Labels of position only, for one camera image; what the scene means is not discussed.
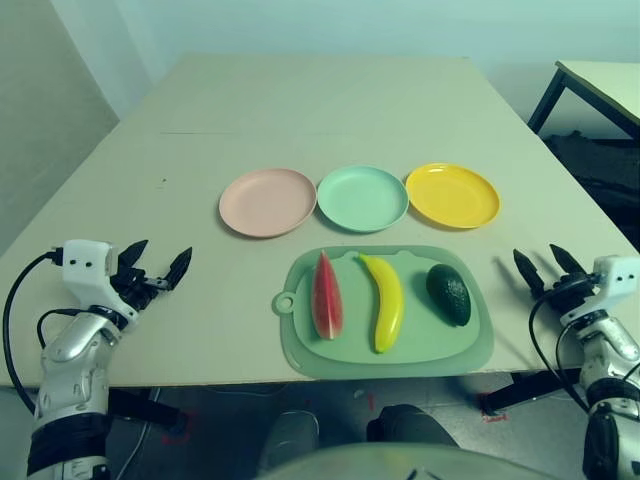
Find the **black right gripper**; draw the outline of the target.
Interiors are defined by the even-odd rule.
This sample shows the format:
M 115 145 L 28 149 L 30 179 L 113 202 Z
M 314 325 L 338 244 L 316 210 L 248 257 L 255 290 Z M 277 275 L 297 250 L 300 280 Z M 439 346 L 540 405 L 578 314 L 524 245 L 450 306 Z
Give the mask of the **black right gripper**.
M 517 249 L 513 250 L 513 259 L 517 270 L 529 286 L 533 297 L 546 297 L 546 302 L 556 313 L 568 313 L 581 306 L 588 297 L 595 295 L 595 281 L 592 274 L 583 274 L 583 267 L 565 249 L 549 245 L 554 259 L 567 274 L 553 283 L 545 291 L 545 284 L 538 275 L 533 262 Z

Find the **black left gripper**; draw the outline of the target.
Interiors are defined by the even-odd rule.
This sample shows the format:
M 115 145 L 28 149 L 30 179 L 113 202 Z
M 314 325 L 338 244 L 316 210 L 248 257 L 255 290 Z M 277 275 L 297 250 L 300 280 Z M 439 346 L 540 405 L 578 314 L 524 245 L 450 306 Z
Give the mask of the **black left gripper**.
M 137 241 L 118 255 L 118 272 L 112 276 L 112 287 L 126 304 L 124 317 L 131 322 L 144 310 L 160 291 L 172 291 L 186 274 L 193 249 L 181 252 L 171 263 L 166 279 L 147 277 L 142 269 L 133 268 L 142 256 L 147 240 Z

